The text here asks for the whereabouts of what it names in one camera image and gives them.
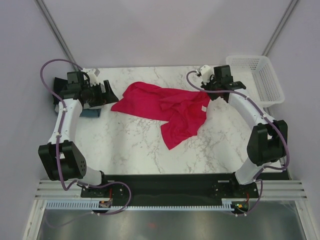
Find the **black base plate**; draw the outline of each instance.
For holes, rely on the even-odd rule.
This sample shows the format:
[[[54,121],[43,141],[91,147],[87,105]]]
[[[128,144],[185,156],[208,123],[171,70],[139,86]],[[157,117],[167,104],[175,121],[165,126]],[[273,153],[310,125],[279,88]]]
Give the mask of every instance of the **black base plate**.
[[[232,173],[159,174],[159,175],[105,175],[104,183],[126,183],[132,192],[130,206],[219,206],[222,199],[257,198],[255,183],[232,188]],[[263,180],[288,180],[286,171],[262,173]],[[111,186],[114,206],[123,206],[129,197],[126,187]],[[110,188],[83,189],[82,198],[109,198]]]

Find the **white connector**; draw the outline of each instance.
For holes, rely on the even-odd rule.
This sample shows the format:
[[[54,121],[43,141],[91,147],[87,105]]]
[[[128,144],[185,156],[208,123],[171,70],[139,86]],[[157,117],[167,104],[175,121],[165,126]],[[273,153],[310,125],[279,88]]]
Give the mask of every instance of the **white connector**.
[[[86,74],[88,74],[89,78],[90,78],[90,83],[91,85],[94,84],[98,84],[98,76],[99,76],[99,69],[97,68],[84,68],[82,69],[82,72],[85,72]]]
[[[214,71],[208,65],[204,65],[200,67],[197,71],[200,72],[202,77],[202,82],[204,85],[207,85],[207,83],[210,82],[210,77],[214,75]]]

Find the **white wall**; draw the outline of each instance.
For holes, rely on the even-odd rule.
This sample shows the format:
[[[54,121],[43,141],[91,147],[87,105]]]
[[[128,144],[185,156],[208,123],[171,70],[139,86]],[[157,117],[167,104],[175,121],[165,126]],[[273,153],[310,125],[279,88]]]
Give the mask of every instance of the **white wall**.
[[[257,54],[290,0],[43,0],[77,63],[218,65]]]
[[[320,1],[301,0],[269,58],[285,102],[272,111],[288,123],[290,173],[301,179],[320,224]]]
[[[22,238],[39,179],[38,156],[54,128],[51,96],[41,84],[42,64],[64,55],[33,0],[0,1],[0,239]],[[52,63],[46,79],[65,77]]]

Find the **white cable tray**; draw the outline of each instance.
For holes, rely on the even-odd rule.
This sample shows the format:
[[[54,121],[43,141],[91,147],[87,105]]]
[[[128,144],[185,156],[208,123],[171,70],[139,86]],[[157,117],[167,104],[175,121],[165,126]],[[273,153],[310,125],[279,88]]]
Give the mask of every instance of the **white cable tray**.
[[[136,211],[233,211],[232,202],[222,201],[221,206],[127,206],[126,210]],[[99,207],[99,200],[48,200],[48,210],[118,210],[122,206]]]

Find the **cable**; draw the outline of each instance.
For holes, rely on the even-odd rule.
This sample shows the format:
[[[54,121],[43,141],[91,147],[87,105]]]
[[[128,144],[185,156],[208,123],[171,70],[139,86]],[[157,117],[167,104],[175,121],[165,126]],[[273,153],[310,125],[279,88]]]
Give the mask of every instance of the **cable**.
[[[43,66],[40,69],[40,78],[41,78],[42,84],[44,85],[44,87],[53,96],[55,96],[60,102],[62,102],[62,106],[65,109],[65,108],[67,108],[65,101],[58,94],[56,94],[53,90],[51,90],[50,87],[48,87],[48,85],[46,84],[45,79],[44,79],[44,69],[45,69],[45,67],[48,64],[53,63],[53,62],[66,62],[66,63],[70,63],[72,65],[77,66],[78,69],[80,69],[80,70],[82,70],[83,68],[81,66],[79,66],[78,64],[72,62],[72,61],[69,61],[69,60],[66,60],[66,59],[61,59],[61,58],[56,58],[56,59],[52,59],[50,61],[47,61],[45,64],[43,64]],[[61,120],[60,120],[59,127],[58,127],[58,130],[57,130],[58,134],[61,132],[61,129],[62,129],[62,126],[63,126],[63,123],[64,123],[64,119],[65,119],[65,115],[66,115],[66,111],[62,111]],[[61,137],[60,135],[56,136],[56,143],[55,143],[56,165],[57,165],[57,168],[58,168],[59,179],[60,179],[62,188],[63,188],[63,190],[68,191],[71,188],[71,186],[74,183],[77,182],[77,180],[73,180],[68,186],[66,186],[66,184],[65,184],[64,177],[63,177],[63,174],[62,174],[62,169],[61,169],[61,162],[60,162],[60,152],[59,152],[60,137]]]
[[[85,186],[86,188],[95,188],[95,189],[103,189],[103,188],[106,188],[106,187],[109,187],[111,185],[114,185],[114,184],[121,184],[123,186],[125,186],[128,191],[129,191],[129,199],[128,201],[126,202],[126,204],[121,207],[120,209],[116,210],[116,211],[113,211],[113,212],[106,212],[106,213],[95,213],[96,215],[104,215],[104,216],[107,216],[107,215],[114,215],[114,214],[118,214],[118,213],[121,213],[123,210],[125,210],[125,208],[129,205],[129,203],[131,202],[131,198],[132,198],[132,193],[131,193],[131,190],[130,190],[130,187],[125,184],[124,182],[121,182],[121,181],[114,181],[114,182],[110,182],[110,183],[107,183],[107,184],[104,184],[104,185],[100,185],[100,186],[96,186],[96,185],[91,185],[91,184],[87,184],[85,185],[83,182],[78,182],[79,184]]]
[[[249,193],[247,192],[247,193],[246,193],[246,200],[245,200],[244,205],[246,205],[246,204],[249,202],[249,199],[250,199],[250,195],[249,195]]]
[[[82,74],[86,76],[86,78],[87,78],[87,83],[88,83],[87,85],[90,87],[90,77],[89,77],[89,75],[88,75],[86,72],[84,72],[84,71],[82,72]]]
[[[250,202],[248,201],[247,202],[247,204],[248,204],[248,210],[250,209]],[[243,210],[241,210],[239,207],[237,208],[240,212],[243,212],[243,213],[247,213],[248,211],[243,211]]]
[[[52,59],[52,60],[47,61],[45,64],[43,64],[43,66],[40,69],[40,78],[41,78],[42,84],[44,85],[44,87],[52,95],[54,95],[60,102],[62,102],[62,106],[65,109],[65,108],[67,108],[67,105],[66,105],[65,101],[58,94],[56,94],[50,87],[48,87],[48,85],[46,84],[45,79],[44,79],[44,74],[43,73],[44,73],[45,67],[48,64],[53,63],[53,62],[66,62],[66,63],[70,63],[72,65],[77,66],[78,69],[80,69],[80,70],[82,70],[83,68],[81,66],[79,66],[78,64],[76,64],[75,62],[72,62],[72,61],[69,61],[69,60],[66,60],[66,59],[56,58],[56,59]],[[90,80],[90,78],[89,78],[87,73],[84,72],[83,74],[88,78],[88,80]],[[64,123],[64,119],[65,119],[65,115],[66,115],[66,111],[62,111],[61,120],[60,120],[59,127],[58,127],[58,130],[57,130],[58,134],[60,134],[60,132],[61,132],[61,129],[62,129],[62,126],[63,126],[63,123]],[[63,174],[62,174],[62,169],[61,169],[61,162],[60,162],[60,152],[59,152],[60,137],[61,137],[60,135],[56,136],[56,143],[55,143],[56,165],[57,165],[57,168],[58,168],[59,179],[60,179],[62,188],[63,188],[63,190],[68,191],[70,189],[70,187],[73,184],[77,183],[78,181],[77,180],[73,180],[68,186],[66,186],[66,184],[65,184],[64,177],[63,177]],[[111,183],[108,183],[108,184],[105,184],[105,185],[102,185],[102,186],[96,186],[96,185],[89,185],[89,186],[91,188],[101,189],[101,188],[105,188],[105,187],[113,185],[113,184],[122,184],[129,190],[129,200],[126,203],[126,205],[123,207],[123,209],[124,209],[126,206],[128,206],[129,202],[131,201],[131,190],[130,190],[129,186],[127,184],[125,184],[124,182],[115,181],[115,182],[111,182]]]
[[[243,93],[241,92],[237,92],[237,91],[232,91],[232,90],[216,90],[216,91],[210,91],[210,90],[204,90],[200,87],[197,87],[195,86],[193,83],[191,83],[191,81],[189,80],[189,75],[192,74],[192,73],[197,73],[197,71],[195,70],[192,70],[190,72],[188,72],[186,74],[186,81],[195,89],[201,91],[201,92],[205,92],[205,93],[208,93],[208,94],[223,94],[223,93],[229,93],[229,94],[237,94],[237,95],[240,95],[241,97],[247,99],[253,106],[254,108],[259,112],[259,114],[263,117],[263,119],[275,130],[275,132],[278,134],[282,144],[283,144],[283,147],[284,147],[284,150],[285,150],[285,155],[286,155],[286,161],[285,161],[285,164],[283,167],[275,167],[275,166],[264,166],[253,178],[255,179],[256,177],[258,177],[258,175],[260,173],[262,173],[262,171],[264,169],[274,169],[274,170],[285,170],[289,163],[290,163],[290,155],[289,155],[289,149],[288,149],[288,146],[287,146],[287,143],[286,143],[286,140],[284,138],[284,136],[282,135],[282,133],[279,131],[279,129],[265,116],[264,112],[261,111],[260,107],[248,96],[244,95]]]
[[[246,211],[246,212],[244,212],[244,211],[242,211],[242,210],[240,210],[240,209],[238,208],[238,209],[240,210],[240,212],[244,212],[244,213],[234,214],[234,213],[232,212],[232,213],[231,213],[232,215],[234,215],[234,216],[236,216],[236,217],[243,217],[243,216],[245,217],[245,216],[247,216],[248,213],[252,212],[252,211],[257,207],[257,205],[259,204],[260,199],[261,199],[261,197],[262,197],[262,192],[263,192],[263,190],[264,190],[264,184],[263,184],[262,179],[256,179],[255,182],[260,182],[261,188],[260,188],[260,193],[259,193],[258,199],[257,199],[256,202],[254,203],[254,205],[252,206],[252,208],[249,208],[248,211]]]
[[[63,224],[56,225],[56,226],[51,225],[51,224],[48,222],[47,215],[46,215],[46,216],[44,216],[44,222],[45,222],[45,224],[46,224],[49,228],[51,228],[51,229],[58,229],[58,228],[62,228],[62,227],[64,227],[65,225],[68,225],[68,224],[70,224],[70,223],[72,223],[72,222],[74,222],[74,221],[76,221],[76,220],[78,220],[78,219],[81,219],[81,218],[83,218],[83,217],[85,217],[85,216],[87,216],[87,215],[91,215],[91,214],[93,214],[93,211],[89,211],[89,212],[86,212],[86,213],[84,213],[84,214],[81,214],[81,215],[75,217],[74,219],[71,219],[70,221],[67,221],[67,222],[65,222],[65,223],[63,223]]]

